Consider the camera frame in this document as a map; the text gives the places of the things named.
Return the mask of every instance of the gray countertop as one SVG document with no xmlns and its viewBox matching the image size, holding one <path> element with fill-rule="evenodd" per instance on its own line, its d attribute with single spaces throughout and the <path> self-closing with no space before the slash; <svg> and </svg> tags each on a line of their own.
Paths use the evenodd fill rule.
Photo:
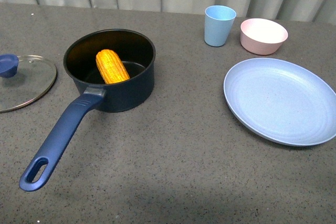
<svg viewBox="0 0 336 224">
<path fill-rule="evenodd" d="M 41 99 L 0 114 L 1 223 L 336 223 L 336 141 L 273 143 L 229 110 L 223 80 L 258 56 L 239 42 L 204 43 L 204 16 L 0 4 L 0 54 L 40 55 L 56 65 Z M 270 57 L 296 63 L 336 88 L 336 27 L 278 21 L 289 38 Z M 89 112 L 49 182 L 19 179 L 66 106 L 78 96 L 62 58 L 78 38 L 125 28 L 156 47 L 155 87 L 140 106 Z"/>
</svg>

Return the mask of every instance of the handle hole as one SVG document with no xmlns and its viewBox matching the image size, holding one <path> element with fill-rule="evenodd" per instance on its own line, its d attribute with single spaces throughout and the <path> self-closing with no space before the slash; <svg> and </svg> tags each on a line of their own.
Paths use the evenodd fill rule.
<svg viewBox="0 0 336 224">
<path fill-rule="evenodd" d="M 29 174 L 27 176 L 27 181 L 29 183 L 33 183 L 33 182 L 38 181 L 40 179 L 41 174 L 43 173 L 43 171 L 47 167 L 47 164 L 48 164 L 48 159 L 46 159 L 45 157 L 39 159 L 34 164 L 31 171 L 29 172 Z"/>
</svg>

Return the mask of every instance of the corn on the cob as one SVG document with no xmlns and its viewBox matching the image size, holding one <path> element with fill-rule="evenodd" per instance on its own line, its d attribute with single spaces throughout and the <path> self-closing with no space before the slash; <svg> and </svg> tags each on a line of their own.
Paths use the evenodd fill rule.
<svg viewBox="0 0 336 224">
<path fill-rule="evenodd" d="M 126 81 L 130 78 L 116 52 L 104 49 L 96 55 L 96 63 L 106 84 Z"/>
</svg>

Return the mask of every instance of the blue cup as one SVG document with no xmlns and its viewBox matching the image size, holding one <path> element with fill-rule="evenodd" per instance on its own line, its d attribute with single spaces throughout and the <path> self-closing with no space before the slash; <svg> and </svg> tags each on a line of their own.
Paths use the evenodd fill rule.
<svg viewBox="0 0 336 224">
<path fill-rule="evenodd" d="M 213 5 L 205 9 L 205 42 L 212 47 L 224 45 L 236 16 L 236 12 L 227 6 Z"/>
</svg>

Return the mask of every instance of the blue plate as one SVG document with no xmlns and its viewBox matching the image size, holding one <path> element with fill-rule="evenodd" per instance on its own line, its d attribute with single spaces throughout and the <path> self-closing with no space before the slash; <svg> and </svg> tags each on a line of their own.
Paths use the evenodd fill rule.
<svg viewBox="0 0 336 224">
<path fill-rule="evenodd" d="M 234 115 L 254 133 L 279 144 L 310 146 L 336 136 L 336 94 L 321 78 L 287 61 L 254 58 L 224 79 Z"/>
</svg>

